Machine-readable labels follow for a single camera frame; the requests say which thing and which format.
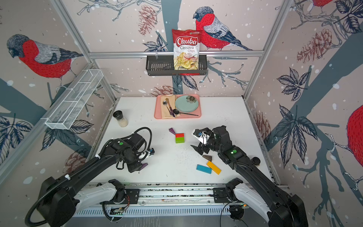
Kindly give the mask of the red rectangular block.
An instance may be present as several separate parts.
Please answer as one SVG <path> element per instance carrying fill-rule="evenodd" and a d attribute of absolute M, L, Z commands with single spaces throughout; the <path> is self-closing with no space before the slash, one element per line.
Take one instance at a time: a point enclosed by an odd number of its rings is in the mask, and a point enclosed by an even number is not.
<path fill-rule="evenodd" d="M 184 133 L 177 133 L 175 135 L 176 138 L 184 138 Z"/>

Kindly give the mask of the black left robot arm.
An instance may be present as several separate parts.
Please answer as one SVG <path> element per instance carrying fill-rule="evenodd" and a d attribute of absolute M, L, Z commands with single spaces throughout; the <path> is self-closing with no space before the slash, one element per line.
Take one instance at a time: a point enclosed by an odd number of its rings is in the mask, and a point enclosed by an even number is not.
<path fill-rule="evenodd" d="M 83 188 L 103 171 L 119 162 L 127 165 L 128 171 L 140 171 L 142 163 L 155 151 L 142 136 L 133 133 L 130 136 L 108 140 L 101 151 L 86 164 L 60 178 L 49 177 L 42 185 L 38 200 L 29 209 L 25 224 L 38 227 L 49 224 L 60 227 L 66 224 L 75 213 L 94 204 L 106 203 L 130 205 L 130 196 L 125 186 L 116 179 L 84 191 Z"/>

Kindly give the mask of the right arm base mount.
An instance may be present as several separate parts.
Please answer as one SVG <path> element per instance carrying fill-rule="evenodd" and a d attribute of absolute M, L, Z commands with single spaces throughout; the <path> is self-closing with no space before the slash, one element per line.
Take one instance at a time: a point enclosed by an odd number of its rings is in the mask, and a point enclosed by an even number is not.
<path fill-rule="evenodd" d="M 237 200 L 232 193 L 226 188 L 213 188 L 213 193 L 210 194 L 211 197 L 214 198 L 214 203 L 228 203 L 228 202 L 240 202 L 243 201 Z"/>

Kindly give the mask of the dark brown wedge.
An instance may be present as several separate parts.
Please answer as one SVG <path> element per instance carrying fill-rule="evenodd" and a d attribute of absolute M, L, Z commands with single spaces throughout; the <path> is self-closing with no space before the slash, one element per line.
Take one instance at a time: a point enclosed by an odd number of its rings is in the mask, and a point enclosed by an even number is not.
<path fill-rule="evenodd" d="M 206 160 L 210 161 L 210 162 L 212 162 L 212 160 L 213 160 L 213 157 L 212 157 L 212 156 L 209 156 L 209 155 L 203 155 L 202 157 L 203 157 L 204 159 L 206 159 Z"/>

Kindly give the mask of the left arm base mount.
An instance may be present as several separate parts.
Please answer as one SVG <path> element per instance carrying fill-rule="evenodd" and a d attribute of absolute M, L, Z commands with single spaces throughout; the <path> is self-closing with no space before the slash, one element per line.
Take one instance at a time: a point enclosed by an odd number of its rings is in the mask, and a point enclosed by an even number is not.
<path fill-rule="evenodd" d="M 110 201 L 105 201 L 103 203 L 107 205 L 137 204 L 139 200 L 139 195 L 140 195 L 140 189 L 125 189 L 122 192 L 118 191 Z"/>

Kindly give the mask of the purple wedge block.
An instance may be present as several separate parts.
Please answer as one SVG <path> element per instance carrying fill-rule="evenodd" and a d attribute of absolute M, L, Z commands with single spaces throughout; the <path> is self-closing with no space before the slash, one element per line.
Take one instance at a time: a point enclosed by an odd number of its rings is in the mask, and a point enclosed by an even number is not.
<path fill-rule="evenodd" d="M 147 165 L 148 165 L 148 163 L 143 163 L 142 167 L 140 168 L 140 171 L 143 170 Z"/>
<path fill-rule="evenodd" d="M 172 133 L 172 134 L 174 134 L 174 135 L 176 135 L 176 132 L 174 131 L 173 128 L 169 128 L 169 132 Z"/>

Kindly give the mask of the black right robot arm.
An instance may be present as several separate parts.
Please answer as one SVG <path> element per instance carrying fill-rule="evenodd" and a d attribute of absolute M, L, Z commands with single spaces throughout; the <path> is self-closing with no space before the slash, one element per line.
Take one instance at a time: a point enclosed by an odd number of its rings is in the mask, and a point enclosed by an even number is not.
<path fill-rule="evenodd" d="M 230 201 L 242 201 L 250 206 L 270 227 L 307 227 L 308 220 L 302 199 L 289 195 L 269 180 L 252 162 L 247 154 L 233 145 L 226 127 L 220 126 L 195 129 L 193 136 L 199 145 L 193 149 L 200 155 L 215 151 L 219 158 L 241 175 L 243 180 L 235 178 L 226 185 Z"/>

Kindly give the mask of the green rectangular block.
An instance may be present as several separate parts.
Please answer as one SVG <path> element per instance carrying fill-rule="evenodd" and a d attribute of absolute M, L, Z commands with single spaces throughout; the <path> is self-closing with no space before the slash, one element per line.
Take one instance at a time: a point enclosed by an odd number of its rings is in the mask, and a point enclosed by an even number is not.
<path fill-rule="evenodd" d="M 185 138 L 184 137 L 176 137 L 175 138 L 175 142 L 177 144 L 179 144 L 179 143 L 185 143 Z"/>

